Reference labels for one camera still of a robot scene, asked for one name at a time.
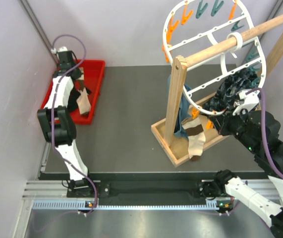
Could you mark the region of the beige brown sock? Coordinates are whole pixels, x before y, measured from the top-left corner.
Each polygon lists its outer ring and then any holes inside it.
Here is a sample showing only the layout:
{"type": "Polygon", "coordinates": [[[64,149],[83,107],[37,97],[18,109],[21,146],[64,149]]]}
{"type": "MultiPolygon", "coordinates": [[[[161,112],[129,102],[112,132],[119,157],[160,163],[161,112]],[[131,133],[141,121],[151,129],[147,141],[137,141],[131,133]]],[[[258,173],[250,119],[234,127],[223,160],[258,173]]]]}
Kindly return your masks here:
{"type": "Polygon", "coordinates": [[[80,93],[80,96],[78,97],[76,102],[78,104],[80,115],[87,115],[87,114],[89,114],[89,112],[91,110],[91,104],[90,104],[89,98],[88,98],[88,95],[89,95],[88,91],[87,91],[85,84],[84,84],[84,69],[82,67],[80,67],[79,69],[80,69],[82,75],[77,80],[77,82],[79,84],[78,92],[80,93]]]}
{"type": "Polygon", "coordinates": [[[188,138],[188,155],[191,160],[197,160],[203,153],[203,147],[206,142],[204,129],[200,119],[185,119],[182,122],[182,128],[188,138]]]}

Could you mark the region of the white clip hanger frame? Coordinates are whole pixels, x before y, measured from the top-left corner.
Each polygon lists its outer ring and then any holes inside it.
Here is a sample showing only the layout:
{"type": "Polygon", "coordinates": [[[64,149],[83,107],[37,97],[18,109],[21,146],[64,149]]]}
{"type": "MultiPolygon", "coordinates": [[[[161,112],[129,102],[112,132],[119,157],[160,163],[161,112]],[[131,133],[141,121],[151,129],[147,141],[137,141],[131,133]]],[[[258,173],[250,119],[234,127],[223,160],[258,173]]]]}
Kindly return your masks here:
{"type": "Polygon", "coordinates": [[[239,33],[237,31],[236,25],[238,22],[240,22],[241,20],[246,20],[247,25],[248,25],[248,29],[251,30],[252,28],[254,28],[253,22],[251,20],[249,11],[247,10],[247,8],[245,7],[245,5],[239,1],[239,0],[234,0],[234,6],[230,12],[230,16],[228,18],[228,21],[219,25],[219,26],[214,26],[212,29],[205,31],[203,33],[199,33],[198,35],[186,39],[186,40],[182,40],[180,43],[171,46],[169,44],[170,42],[170,38],[171,35],[173,33],[173,31],[175,30],[175,28],[178,26],[178,21],[176,21],[175,23],[173,23],[173,18],[175,13],[181,8],[184,7],[184,11],[183,11],[183,15],[182,15],[182,19],[181,19],[181,24],[185,24],[188,20],[188,18],[191,16],[191,14],[187,14],[187,6],[192,3],[193,1],[191,0],[183,0],[180,3],[178,3],[169,13],[168,17],[166,18],[165,24],[164,24],[164,28],[163,28],[163,49],[165,52],[165,56],[166,59],[168,60],[168,62],[170,64],[173,64],[173,59],[172,59],[172,55],[171,55],[171,51],[182,47],[186,44],[189,44],[191,42],[194,42],[196,40],[199,40],[203,37],[207,37],[209,42],[212,44],[211,47],[209,47],[210,50],[212,50],[211,52],[208,51],[208,49],[202,50],[199,52],[199,55],[202,56],[202,58],[198,58],[195,57],[194,55],[189,56],[189,59],[187,60],[187,70],[190,71],[194,68],[197,68],[217,57],[220,58],[220,66],[221,66],[221,72],[222,74],[194,89],[191,90],[187,90],[186,88],[183,88],[183,95],[186,97],[187,101],[196,109],[198,110],[200,113],[205,114],[205,115],[209,115],[209,116],[219,116],[222,115],[225,110],[221,110],[221,111],[216,111],[216,110],[206,110],[204,109],[202,106],[196,104],[193,100],[192,100],[192,94],[205,89],[207,86],[214,84],[218,81],[220,81],[221,79],[228,77],[230,75],[235,74],[238,71],[241,71],[242,69],[245,68],[249,68],[252,69],[253,65],[256,64],[260,64],[261,65],[261,74],[260,76],[257,77],[256,82],[254,83],[256,85],[256,87],[262,88],[265,80],[266,80],[266,76],[267,76],[267,66],[266,66],[266,60],[265,60],[265,55],[263,53],[261,44],[260,44],[260,40],[258,38],[258,36],[252,36],[251,38],[244,38],[242,33],[239,33]],[[213,33],[228,27],[230,25],[233,25],[233,29],[231,30],[231,33],[227,36],[228,39],[234,39],[235,40],[235,45],[233,47],[229,47],[228,49],[221,49],[220,46],[220,42],[216,41],[213,33]],[[241,50],[242,47],[244,47],[245,45],[249,44],[249,43],[253,43],[255,49],[257,50],[257,54],[255,57],[252,58],[252,60],[248,60],[246,61],[244,64],[242,64],[241,66],[228,71],[227,67],[226,67],[226,53],[230,53],[232,55],[233,58],[237,58],[237,55],[235,54],[235,52],[241,50]],[[191,59],[197,58],[198,62],[190,62],[191,59]]]}

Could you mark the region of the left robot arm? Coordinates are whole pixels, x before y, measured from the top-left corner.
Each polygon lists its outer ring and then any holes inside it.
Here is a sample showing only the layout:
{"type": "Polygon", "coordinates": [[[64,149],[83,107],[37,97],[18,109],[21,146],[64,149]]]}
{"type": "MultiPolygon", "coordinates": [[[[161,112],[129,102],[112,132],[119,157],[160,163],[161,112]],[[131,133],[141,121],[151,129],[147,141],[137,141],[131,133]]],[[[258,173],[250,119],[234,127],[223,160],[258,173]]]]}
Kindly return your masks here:
{"type": "Polygon", "coordinates": [[[60,155],[69,171],[67,196],[93,197],[95,185],[88,180],[89,171],[83,163],[76,145],[76,126],[68,111],[68,102],[74,82],[80,79],[82,72],[67,47],[51,52],[57,56],[57,69],[53,74],[52,90],[42,109],[37,111],[37,118],[44,135],[53,149],[60,155]]]}

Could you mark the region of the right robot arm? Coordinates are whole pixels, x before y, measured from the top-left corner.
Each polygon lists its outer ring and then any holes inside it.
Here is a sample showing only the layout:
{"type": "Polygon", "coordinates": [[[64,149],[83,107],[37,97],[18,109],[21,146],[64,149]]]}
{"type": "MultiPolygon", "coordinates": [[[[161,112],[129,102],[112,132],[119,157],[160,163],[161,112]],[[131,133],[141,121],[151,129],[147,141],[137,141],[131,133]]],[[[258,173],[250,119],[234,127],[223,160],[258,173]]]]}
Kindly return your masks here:
{"type": "Polygon", "coordinates": [[[278,205],[250,188],[230,170],[222,170],[210,182],[201,182],[204,198],[231,196],[252,210],[269,227],[276,238],[283,238],[283,142],[279,139],[281,124],[264,110],[243,110],[240,115],[224,113],[210,117],[218,134],[232,135],[254,156],[254,161],[275,186],[278,205]]]}

